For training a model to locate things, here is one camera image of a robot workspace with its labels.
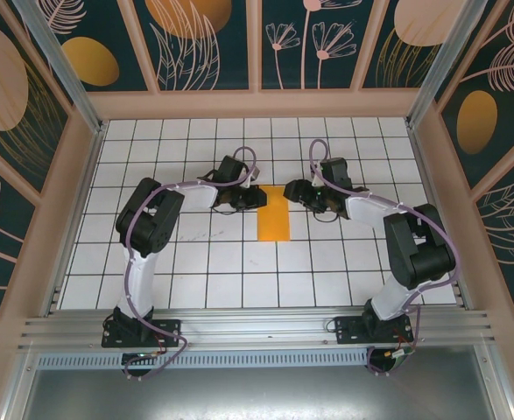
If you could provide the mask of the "aluminium corner post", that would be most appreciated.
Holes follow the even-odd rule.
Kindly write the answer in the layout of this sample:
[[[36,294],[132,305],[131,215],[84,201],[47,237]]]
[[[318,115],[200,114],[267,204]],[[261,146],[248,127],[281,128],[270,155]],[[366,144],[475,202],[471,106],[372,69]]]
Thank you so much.
[[[466,0],[460,8],[453,26],[444,38],[444,42],[407,113],[405,124],[409,131],[414,131],[421,123],[443,81],[452,72],[453,65],[464,50],[476,26],[483,21],[482,15],[488,8],[488,2],[489,0]]]
[[[59,76],[62,85],[69,93],[75,107],[79,110],[89,128],[96,134],[100,133],[103,128],[102,119],[97,115],[85,88],[78,80],[59,41],[45,21],[39,6],[34,0],[12,0],[12,2],[27,24],[32,36],[36,39],[41,51],[49,59],[54,72]]]

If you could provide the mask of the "aluminium mounting rail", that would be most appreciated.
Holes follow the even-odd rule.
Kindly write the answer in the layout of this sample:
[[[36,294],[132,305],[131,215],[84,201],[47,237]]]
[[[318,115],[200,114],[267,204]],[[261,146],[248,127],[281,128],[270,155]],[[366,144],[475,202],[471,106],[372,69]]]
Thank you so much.
[[[358,316],[360,307],[158,310],[155,319],[178,319],[189,349],[269,350],[333,348],[333,319]],[[25,321],[18,349],[44,352],[99,351],[106,311],[55,311],[46,318]],[[421,347],[452,347],[492,342],[485,311],[458,306],[423,307],[412,323],[419,328]]]

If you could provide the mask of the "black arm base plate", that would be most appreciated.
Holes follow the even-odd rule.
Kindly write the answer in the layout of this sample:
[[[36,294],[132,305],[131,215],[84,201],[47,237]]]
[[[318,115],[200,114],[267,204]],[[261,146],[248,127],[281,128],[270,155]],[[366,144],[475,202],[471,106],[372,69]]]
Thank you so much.
[[[410,318],[366,321],[362,316],[336,317],[334,330],[338,344],[397,344],[399,338],[413,342]]]
[[[147,327],[137,319],[110,319],[103,324],[101,346],[103,348],[173,348],[179,343],[176,335],[180,332],[180,321],[177,319],[157,320],[158,331]]]

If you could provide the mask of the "orange cloth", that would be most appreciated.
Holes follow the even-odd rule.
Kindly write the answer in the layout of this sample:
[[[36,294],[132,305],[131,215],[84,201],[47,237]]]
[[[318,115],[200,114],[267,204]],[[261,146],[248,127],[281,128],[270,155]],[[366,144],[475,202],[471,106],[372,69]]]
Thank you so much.
[[[257,239],[260,242],[289,242],[291,230],[288,200],[283,186],[263,185],[267,204],[257,210]]]

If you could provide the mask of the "grey metal sheet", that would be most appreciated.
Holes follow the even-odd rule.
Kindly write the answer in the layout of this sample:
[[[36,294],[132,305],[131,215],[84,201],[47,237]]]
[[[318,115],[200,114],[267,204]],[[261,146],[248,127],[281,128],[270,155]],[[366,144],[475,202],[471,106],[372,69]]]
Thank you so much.
[[[42,371],[24,420],[495,420],[478,378],[375,377],[363,367]]]

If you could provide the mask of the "small green circuit board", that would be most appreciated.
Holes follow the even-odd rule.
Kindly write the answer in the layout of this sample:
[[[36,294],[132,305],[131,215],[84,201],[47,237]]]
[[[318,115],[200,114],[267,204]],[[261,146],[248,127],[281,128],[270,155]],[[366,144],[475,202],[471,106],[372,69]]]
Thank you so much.
[[[403,362],[408,356],[415,353],[415,349],[412,347],[403,347],[387,351],[385,356],[394,361],[395,364]]]

